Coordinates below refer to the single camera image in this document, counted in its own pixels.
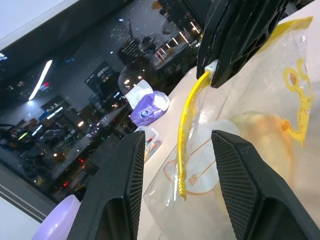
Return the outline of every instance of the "window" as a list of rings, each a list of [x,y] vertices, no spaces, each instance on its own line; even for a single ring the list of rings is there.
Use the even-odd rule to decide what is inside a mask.
[[[48,31],[1,50],[0,162],[56,203],[70,194],[81,200],[115,145],[135,131],[126,94],[139,81],[169,95],[196,65],[202,30],[180,1],[111,8],[63,44],[61,25],[62,36],[52,36],[58,46],[45,52]],[[12,57],[15,44],[34,55]]]

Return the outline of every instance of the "purple bowl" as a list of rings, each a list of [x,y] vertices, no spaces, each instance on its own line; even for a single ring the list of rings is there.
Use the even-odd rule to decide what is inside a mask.
[[[76,196],[66,197],[41,223],[32,240],[66,240],[79,207]]]

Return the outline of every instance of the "white countertop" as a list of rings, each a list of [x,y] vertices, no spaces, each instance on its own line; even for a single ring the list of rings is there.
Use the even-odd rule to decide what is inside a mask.
[[[320,77],[320,0],[310,3],[303,9],[295,12],[287,17],[285,21],[313,16],[313,22],[307,30],[307,70],[311,80],[319,79]],[[171,100],[168,111],[158,120],[153,122],[150,127],[154,128],[162,140],[162,145],[151,156],[144,165],[143,177],[143,193],[148,188],[150,182],[155,177],[156,173],[166,160],[169,153],[177,144],[178,127],[181,112],[187,99],[187,96],[197,81],[196,68],[193,68],[179,82],[175,89],[169,95]],[[149,210],[142,200],[140,223],[138,230],[138,240],[165,240],[165,236],[156,226],[156,223],[149,213]]]

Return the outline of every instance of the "white wall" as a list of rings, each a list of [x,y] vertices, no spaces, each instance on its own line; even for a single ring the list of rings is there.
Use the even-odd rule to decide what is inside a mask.
[[[0,0],[0,50],[78,0]]]
[[[40,223],[0,197],[0,239],[31,240]]]

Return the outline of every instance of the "yellow printed graphic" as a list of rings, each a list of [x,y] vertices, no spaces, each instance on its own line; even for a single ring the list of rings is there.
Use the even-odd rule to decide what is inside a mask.
[[[304,67],[304,60],[303,58],[300,58],[297,62],[298,73],[301,79],[307,82],[308,91],[311,93],[309,77],[307,73],[303,71]],[[301,145],[304,145],[308,130],[311,103],[314,99],[314,96],[313,94],[306,96],[305,89],[299,84],[299,76],[291,67],[287,67],[283,72],[283,79],[286,87],[290,92],[297,93],[299,95],[301,103],[297,112],[298,129],[293,129],[292,125],[287,119],[282,122],[281,128],[282,130],[287,131],[295,140],[299,141]]]

